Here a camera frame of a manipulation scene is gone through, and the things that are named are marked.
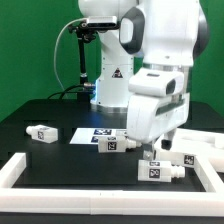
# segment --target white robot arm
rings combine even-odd
[[[162,147],[170,149],[175,129],[186,122],[186,86],[200,13],[198,0],[140,0],[123,17],[121,45],[128,53],[144,57],[143,67],[129,81],[134,93],[127,117],[131,139],[152,145],[165,134]]]
[[[136,0],[79,0],[79,8],[84,16],[116,16],[118,20],[136,5]],[[102,67],[96,81],[95,97],[91,100],[92,109],[126,113],[131,95],[128,82],[134,72],[133,56],[121,47],[119,30],[99,32],[99,37]]]

